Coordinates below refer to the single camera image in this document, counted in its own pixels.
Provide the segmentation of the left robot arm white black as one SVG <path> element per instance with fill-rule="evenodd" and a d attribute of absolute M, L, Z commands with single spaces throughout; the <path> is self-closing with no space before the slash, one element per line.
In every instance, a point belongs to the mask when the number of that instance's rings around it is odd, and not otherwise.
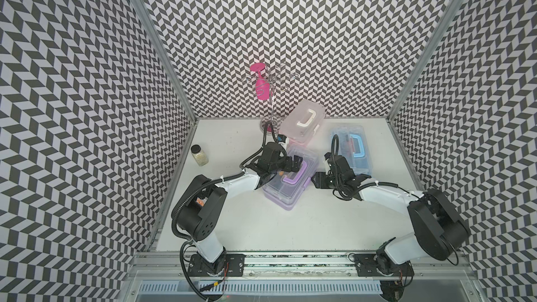
<path fill-rule="evenodd" d="M 297 173 L 301 155 L 292 155 L 280 142 L 265 143 L 239 164 L 240 172 L 210 179 L 196 176 L 171 210 L 171 231 L 185 247 L 196 247 L 201 272 L 217 276 L 227 268 L 227 250 L 215 228 L 227 199 L 254 192 L 279 173 Z"/>

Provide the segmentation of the purple toolbox clear lid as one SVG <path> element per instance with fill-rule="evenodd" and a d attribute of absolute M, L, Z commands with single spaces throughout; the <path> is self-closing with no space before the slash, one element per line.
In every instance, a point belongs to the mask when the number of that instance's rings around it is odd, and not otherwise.
<path fill-rule="evenodd" d="M 285 173 L 284 176 L 276 175 L 274 179 L 263 186 L 262 190 L 266 198 L 290 211 L 310 184 L 319 164 L 319 156 L 308 148 L 297 144 L 289 145 L 287 154 L 291 157 L 294 155 L 303 157 L 299 172 Z"/>

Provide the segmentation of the pink toolbox clear lid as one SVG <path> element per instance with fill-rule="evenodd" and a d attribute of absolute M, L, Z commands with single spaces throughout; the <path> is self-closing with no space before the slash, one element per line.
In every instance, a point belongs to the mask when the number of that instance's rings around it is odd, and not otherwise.
<path fill-rule="evenodd" d="M 286 136 L 288 141 L 307 146 L 320 128 L 325 116 L 324 106 L 304 99 L 283 120 L 279 134 Z"/>

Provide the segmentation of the blue toolbox clear lid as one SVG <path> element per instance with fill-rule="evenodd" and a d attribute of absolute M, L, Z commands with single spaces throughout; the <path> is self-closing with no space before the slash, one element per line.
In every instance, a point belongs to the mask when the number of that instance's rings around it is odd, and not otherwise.
<path fill-rule="evenodd" d="M 355 174 L 371 175 L 372 162 L 364 128 L 356 124 L 340 124 L 331 128 L 331 136 L 339 138 L 338 154 L 346 158 Z"/>

